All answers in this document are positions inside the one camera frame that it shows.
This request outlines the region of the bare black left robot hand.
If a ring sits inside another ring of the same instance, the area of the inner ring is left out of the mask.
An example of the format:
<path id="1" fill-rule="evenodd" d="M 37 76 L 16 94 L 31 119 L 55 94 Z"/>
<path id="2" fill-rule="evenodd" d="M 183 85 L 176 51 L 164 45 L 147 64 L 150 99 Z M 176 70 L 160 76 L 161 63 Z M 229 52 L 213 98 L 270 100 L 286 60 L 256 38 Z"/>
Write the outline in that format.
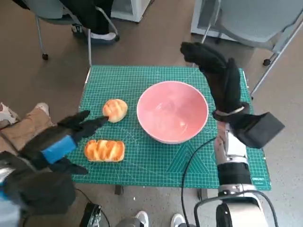
<path id="1" fill-rule="evenodd" d="M 88 174 L 86 168 L 72 163 L 66 156 L 77 148 L 83 138 L 94 135 L 108 121 L 107 116 L 88 120 L 89 114 L 89 110 L 78 112 L 43 130 L 20 150 L 21 157 L 37 170 L 48 167 L 53 172 Z"/>

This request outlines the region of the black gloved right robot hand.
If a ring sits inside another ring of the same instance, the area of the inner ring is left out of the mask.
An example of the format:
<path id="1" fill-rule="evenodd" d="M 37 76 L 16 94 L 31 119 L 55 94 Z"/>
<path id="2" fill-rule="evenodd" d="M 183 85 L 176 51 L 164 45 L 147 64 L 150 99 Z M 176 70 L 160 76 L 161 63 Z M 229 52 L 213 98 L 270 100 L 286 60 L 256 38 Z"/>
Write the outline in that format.
<path id="1" fill-rule="evenodd" d="M 180 51 L 206 77 L 217 111 L 228 114 L 241 107 L 240 72 L 234 58 L 227 60 L 201 43 L 182 42 Z"/>

